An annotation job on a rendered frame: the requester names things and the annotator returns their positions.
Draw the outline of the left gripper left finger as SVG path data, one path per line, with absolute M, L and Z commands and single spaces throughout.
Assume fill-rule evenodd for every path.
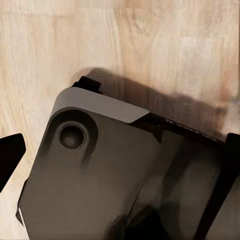
M 25 152 L 26 145 L 21 133 L 0 138 L 0 193 Z

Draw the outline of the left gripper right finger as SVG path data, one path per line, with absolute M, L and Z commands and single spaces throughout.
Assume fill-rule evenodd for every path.
M 229 133 L 227 135 L 224 151 L 240 173 L 240 135 Z

